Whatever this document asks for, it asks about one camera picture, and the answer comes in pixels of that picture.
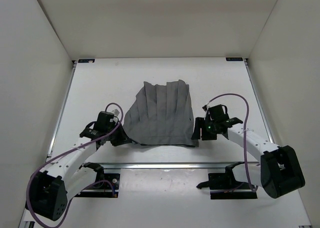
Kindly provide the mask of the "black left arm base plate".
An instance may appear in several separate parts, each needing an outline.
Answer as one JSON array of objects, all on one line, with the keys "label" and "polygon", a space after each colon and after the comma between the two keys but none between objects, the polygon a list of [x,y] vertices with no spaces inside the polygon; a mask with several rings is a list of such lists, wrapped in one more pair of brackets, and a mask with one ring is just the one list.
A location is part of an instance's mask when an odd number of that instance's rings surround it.
[{"label": "black left arm base plate", "polygon": [[105,169],[104,180],[78,193],[75,197],[83,198],[118,198],[121,181],[120,169]]}]

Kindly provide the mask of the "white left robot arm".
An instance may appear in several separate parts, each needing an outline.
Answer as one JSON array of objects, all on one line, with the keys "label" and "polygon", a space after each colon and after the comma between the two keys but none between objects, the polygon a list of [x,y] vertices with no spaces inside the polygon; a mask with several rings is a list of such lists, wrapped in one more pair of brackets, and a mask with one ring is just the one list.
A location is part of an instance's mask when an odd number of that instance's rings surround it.
[{"label": "white left robot arm", "polygon": [[106,142],[113,146],[131,142],[119,114],[117,109],[99,112],[97,120],[80,133],[71,152],[60,155],[35,173],[28,185],[28,210],[56,221],[74,196],[90,185],[98,188],[105,183],[104,168],[87,159]]}]

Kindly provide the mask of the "grey pleated skirt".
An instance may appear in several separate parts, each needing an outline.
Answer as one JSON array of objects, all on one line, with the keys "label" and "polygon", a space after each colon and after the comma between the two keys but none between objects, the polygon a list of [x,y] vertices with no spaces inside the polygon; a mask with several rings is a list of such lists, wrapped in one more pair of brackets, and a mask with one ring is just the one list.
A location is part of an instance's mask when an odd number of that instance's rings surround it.
[{"label": "grey pleated skirt", "polygon": [[125,133],[146,146],[198,147],[193,140],[194,114],[190,86],[183,80],[165,85],[147,81],[124,117]]}]

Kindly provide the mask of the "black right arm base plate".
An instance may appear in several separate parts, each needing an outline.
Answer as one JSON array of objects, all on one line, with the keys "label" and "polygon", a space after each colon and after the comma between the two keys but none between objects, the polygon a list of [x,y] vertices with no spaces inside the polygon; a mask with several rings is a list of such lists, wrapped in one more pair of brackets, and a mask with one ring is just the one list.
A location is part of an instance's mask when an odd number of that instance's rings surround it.
[{"label": "black right arm base plate", "polygon": [[225,173],[208,174],[210,199],[257,199],[257,193],[252,192],[247,183],[229,181]]}]

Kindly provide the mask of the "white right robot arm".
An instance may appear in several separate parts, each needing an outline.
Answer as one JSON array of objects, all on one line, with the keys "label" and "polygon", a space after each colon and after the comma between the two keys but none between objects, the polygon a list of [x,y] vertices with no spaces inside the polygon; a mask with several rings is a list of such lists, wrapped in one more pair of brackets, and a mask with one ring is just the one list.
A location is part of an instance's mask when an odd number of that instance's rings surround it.
[{"label": "white right robot arm", "polygon": [[215,192],[231,192],[248,185],[249,188],[262,187],[270,197],[279,198],[305,186],[306,181],[292,147],[268,142],[246,129],[240,119],[229,117],[225,105],[205,105],[203,109],[205,116],[196,118],[192,139],[209,141],[223,135],[243,148],[244,155],[252,155],[257,164],[248,164],[247,157],[244,157],[243,161],[226,166],[223,173],[199,183],[198,189],[209,187]]}]

